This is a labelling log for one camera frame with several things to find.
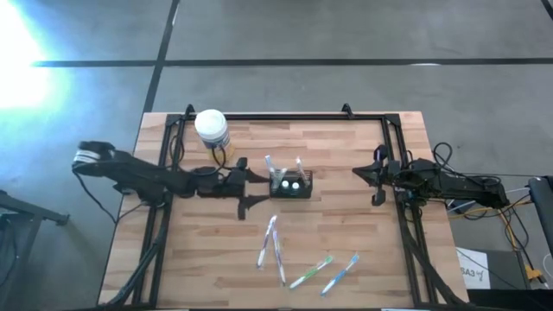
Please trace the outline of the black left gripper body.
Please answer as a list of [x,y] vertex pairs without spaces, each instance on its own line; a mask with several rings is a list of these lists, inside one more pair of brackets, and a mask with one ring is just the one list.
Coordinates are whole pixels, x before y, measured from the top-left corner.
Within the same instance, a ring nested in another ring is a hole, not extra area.
[[241,157],[237,165],[227,175],[216,171],[215,167],[197,169],[197,194],[201,198],[237,198],[238,219],[245,219],[245,169],[247,159]]

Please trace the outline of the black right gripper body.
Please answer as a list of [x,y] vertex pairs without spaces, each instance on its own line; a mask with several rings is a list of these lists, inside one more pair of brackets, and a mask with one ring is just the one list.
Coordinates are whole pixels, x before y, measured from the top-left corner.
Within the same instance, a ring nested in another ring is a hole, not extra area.
[[383,144],[379,145],[373,156],[373,186],[377,189],[375,194],[372,196],[372,204],[374,206],[381,206],[385,202],[386,192],[383,189],[383,185],[393,186],[402,170],[400,161],[389,160],[385,163],[385,159],[387,157],[388,152],[386,146]]

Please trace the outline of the green toothbrush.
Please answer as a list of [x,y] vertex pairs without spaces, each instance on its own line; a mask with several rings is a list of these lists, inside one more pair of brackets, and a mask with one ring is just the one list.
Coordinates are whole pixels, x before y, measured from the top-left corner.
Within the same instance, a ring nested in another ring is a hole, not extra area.
[[317,274],[319,270],[323,269],[325,266],[329,265],[331,262],[333,262],[334,258],[332,256],[326,256],[323,261],[316,264],[312,268],[310,268],[303,276],[299,277],[295,281],[293,281],[289,288],[295,289],[302,283],[306,282],[310,277]]
[[282,169],[278,169],[275,172],[275,178],[273,180],[273,185],[272,185],[272,187],[275,191],[280,187],[280,185],[282,183],[282,180],[283,180],[284,176],[286,175],[287,171],[288,170],[286,168],[282,168]]

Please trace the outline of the purple toothbrush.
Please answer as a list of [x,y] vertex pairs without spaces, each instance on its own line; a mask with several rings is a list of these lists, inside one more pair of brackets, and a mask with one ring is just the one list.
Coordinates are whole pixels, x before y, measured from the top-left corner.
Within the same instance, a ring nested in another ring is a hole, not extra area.
[[277,230],[272,231],[272,237],[273,237],[274,252],[275,252],[275,255],[276,255],[276,264],[277,264],[277,268],[278,268],[280,283],[283,287],[285,287],[286,286],[286,276],[285,276],[285,271],[284,271],[284,267],[283,267],[281,245],[280,245]]
[[269,243],[269,237],[270,237],[271,232],[273,231],[273,228],[275,226],[276,221],[277,221],[277,216],[273,215],[270,218],[269,224],[268,224],[267,229],[265,231],[263,245],[262,245],[262,248],[259,252],[257,261],[256,261],[256,267],[258,269],[261,269],[264,265],[264,257],[265,257],[265,253],[266,253],[266,250],[267,250],[267,244]]

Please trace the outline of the black wire caddy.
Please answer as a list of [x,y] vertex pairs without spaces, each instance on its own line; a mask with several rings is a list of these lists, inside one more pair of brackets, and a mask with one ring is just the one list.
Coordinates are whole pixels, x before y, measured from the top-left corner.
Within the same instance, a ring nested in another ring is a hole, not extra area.
[[[282,189],[280,185],[280,187],[275,191],[272,187],[274,179],[270,180],[270,197],[278,199],[310,199],[313,190],[314,179],[313,172],[311,170],[306,171],[311,179],[311,184],[308,187],[306,187],[303,183],[302,177],[299,175],[297,170],[289,170],[286,172],[286,175],[283,178],[283,181],[289,182],[289,188]],[[294,182],[298,182],[300,184],[300,188],[298,190],[294,190],[292,188],[292,184]]]

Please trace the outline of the white wipes canister yellow label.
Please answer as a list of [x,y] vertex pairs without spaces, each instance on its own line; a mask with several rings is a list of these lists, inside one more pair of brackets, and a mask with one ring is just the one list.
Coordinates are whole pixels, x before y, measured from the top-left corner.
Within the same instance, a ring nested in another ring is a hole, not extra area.
[[195,116],[194,127],[208,154],[223,163],[232,157],[234,148],[225,115],[218,110],[208,109]]

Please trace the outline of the white paper label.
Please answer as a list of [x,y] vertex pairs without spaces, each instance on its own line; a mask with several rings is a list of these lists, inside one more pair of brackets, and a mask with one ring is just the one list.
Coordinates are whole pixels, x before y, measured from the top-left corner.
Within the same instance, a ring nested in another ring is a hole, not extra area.
[[467,289],[490,289],[487,254],[471,251],[461,247],[456,248],[461,274]]

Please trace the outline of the dark grey box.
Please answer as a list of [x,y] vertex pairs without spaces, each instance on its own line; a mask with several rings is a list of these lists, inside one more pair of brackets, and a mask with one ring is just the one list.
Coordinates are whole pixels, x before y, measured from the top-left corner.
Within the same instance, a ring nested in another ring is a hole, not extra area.
[[487,254],[490,289],[530,289],[524,261],[516,251],[480,251]]

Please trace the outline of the black floor case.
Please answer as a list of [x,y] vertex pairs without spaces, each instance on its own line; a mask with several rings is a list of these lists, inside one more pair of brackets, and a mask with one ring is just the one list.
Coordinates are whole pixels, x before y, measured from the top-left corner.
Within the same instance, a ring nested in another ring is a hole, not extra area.
[[553,289],[469,289],[469,301],[482,307],[553,311]]

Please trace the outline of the black metal stand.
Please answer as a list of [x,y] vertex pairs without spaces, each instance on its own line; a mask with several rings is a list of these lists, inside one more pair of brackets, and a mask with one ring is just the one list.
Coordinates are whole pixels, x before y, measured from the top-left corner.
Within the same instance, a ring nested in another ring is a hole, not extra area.
[[5,308],[10,296],[19,287],[19,278],[29,261],[29,255],[41,223],[50,220],[56,225],[65,225],[69,220],[69,215],[16,199],[3,190],[0,190],[0,208],[10,211],[10,213],[0,215],[0,220],[5,219],[6,229],[12,230],[10,242],[14,248],[12,264],[0,282],[1,311]]

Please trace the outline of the black aluminium table frame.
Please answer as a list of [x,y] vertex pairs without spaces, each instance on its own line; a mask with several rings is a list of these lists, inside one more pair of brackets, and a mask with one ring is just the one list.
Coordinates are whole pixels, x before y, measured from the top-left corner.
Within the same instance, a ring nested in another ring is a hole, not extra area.
[[[352,171],[368,165],[383,141],[375,112],[349,117],[314,114],[232,114],[234,156],[265,175],[264,158],[291,167],[299,156],[315,174],[309,200],[265,200],[238,220],[235,199],[174,201],[162,273],[147,273],[145,307],[409,308],[410,286],[393,199],[371,204],[373,189]],[[276,215],[286,286],[280,283],[272,232],[264,265],[256,267],[270,218]],[[359,261],[327,293],[325,286],[352,256]],[[290,284],[326,256],[333,262],[295,289]]]

